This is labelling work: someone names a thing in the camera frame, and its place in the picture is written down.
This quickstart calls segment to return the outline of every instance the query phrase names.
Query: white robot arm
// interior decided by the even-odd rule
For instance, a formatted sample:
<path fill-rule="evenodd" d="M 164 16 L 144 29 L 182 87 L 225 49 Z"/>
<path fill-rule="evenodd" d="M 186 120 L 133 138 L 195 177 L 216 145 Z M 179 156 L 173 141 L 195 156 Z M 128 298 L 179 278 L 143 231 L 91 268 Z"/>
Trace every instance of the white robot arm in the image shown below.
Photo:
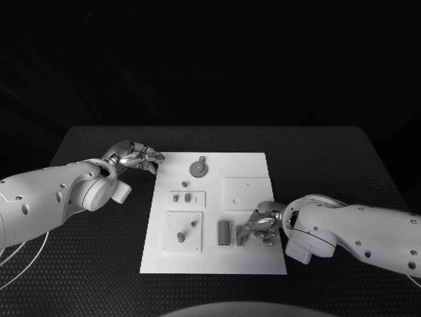
<path fill-rule="evenodd" d="M 412 213 L 308 195 L 290 205 L 262 202 L 239 237 L 255 231 L 271 245 L 272 226 L 288 237 L 285 254 L 304 264 L 313 254 L 330 258 L 340 245 L 362 262 L 421 277 L 421 216 Z"/>
<path fill-rule="evenodd" d="M 149 146 L 123 141 L 103 158 L 42 168 L 0 181 L 0 250 L 41 236 L 84 210 L 113 199 L 123 203 L 131 187 L 118 180 L 126 167 L 156 173 L 164 157 Z"/>

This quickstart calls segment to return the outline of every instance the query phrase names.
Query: black table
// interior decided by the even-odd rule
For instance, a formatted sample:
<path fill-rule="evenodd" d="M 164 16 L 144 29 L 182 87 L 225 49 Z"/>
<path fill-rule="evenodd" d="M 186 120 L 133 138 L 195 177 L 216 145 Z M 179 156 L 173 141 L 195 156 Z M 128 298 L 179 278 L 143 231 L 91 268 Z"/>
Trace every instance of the black table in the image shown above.
<path fill-rule="evenodd" d="M 51 166 L 100 158 L 130 139 L 164 152 L 264 152 L 275 200 L 324 194 L 408 211 L 357 127 L 74 127 Z M 287 276 L 139 274 L 156 177 L 128 170 L 133 192 L 51 231 L 42 255 L 0 292 L 0 316 L 159 316 L 211 302 L 288 303 L 342 316 L 421 316 L 406 276 L 360 263 L 337 248 L 310 265 L 285 258 Z M 0 269 L 0 286 L 29 263 L 42 238 Z"/>

